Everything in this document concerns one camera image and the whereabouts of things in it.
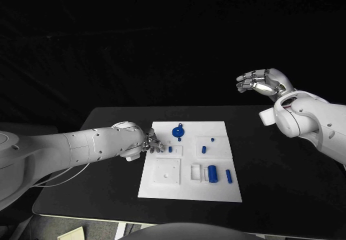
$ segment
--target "blue object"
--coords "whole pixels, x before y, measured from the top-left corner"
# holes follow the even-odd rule
[[[225,174],[227,174],[227,180],[228,180],[228,183],[231,184],[234,181],[232,181],[232,177],[231,177],[231,171],[227,170],[225,171]]]
[[[218,173],[215,165],[208,166],[208,176],[209,176],[209,183],[215,184],[218,182]]]
[[[181,138],[185,135],[183,124],[179,123],[178,127],[173,128],[172,134],[176,138]]]

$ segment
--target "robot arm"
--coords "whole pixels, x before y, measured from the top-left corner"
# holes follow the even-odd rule
[[[322,153],[346,165],[346,106],[297,91],[274,68],[253,71],[237,80],[241,93],[255,90],[276,102],[274,107],[260,113],[264,125],[277,124],[290,138],[307,139]]]
[[[144,134],[133,122],[71,133],[18,136],[0,131],[0,210],[48,174],[142,151],[165,151],[155,130]]]

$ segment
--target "table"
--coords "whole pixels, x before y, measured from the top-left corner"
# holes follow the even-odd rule
[[[307,140],[286,137],[276,125],[263,125],[258,113],[270,107],[103,107],[81,128],[132,121],[149,130],[153,121],[225,121],[243,203],[137,198],[142,153],[132,162],[117,156],[91,163],[70,182],[45,188],[33,212],[149,224],[205,223],[266,235],[345,239],[345,173]]]

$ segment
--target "white platform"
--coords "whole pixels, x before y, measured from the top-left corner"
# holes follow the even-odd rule
[[[182,141],[172,134],[179,123],[185,130]],[[241,203],[243,196],[228,139],[228,134],[232,133],[227,132],[225,122],[166,121],[153,122],[152,127],[166,151],[146,154],[139,198]],[[206,153],[202,153],[202,146],[206,146]],[[209,183],[206,176],[209,165],[217,166],[217,183]],[[228,183],[228,169],[232,183]]]

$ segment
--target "wire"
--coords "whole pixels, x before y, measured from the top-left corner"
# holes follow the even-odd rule
[[[87,168],[88,166],[90,166],[90,163],[88,163],[87,166],[82,168],[82,170],[78,172],[78,174],[85,170],[85,168]],[[55,184],[55,185],[51,185],[51,186],[41,186],[41,185],[36,184],[36,185],[33,185],[33,187],[41,187],[41,188],[55,187],[55,186],[64,184],[65,182],[68,182],[74,177],[78,176],[78,174],[77,174],[75,176],[72,176],[68,180],[65,180],[64,182],[61,182],[61,183],[58,183],[58,184]]]
[[[32,187],[36,187],[38,185],[45,184],[45,183],[49,182],[51,180],[57,179],[57,178],[58,178],[64,173],[67,173],[71,169],[72,169],[72,167],[68,168],[61,174],[58,174],[57,176],[54,176],[52,178],[49,178],[46,181],[42,181],[42,182],[39,182],[38,184],[35,184]]]

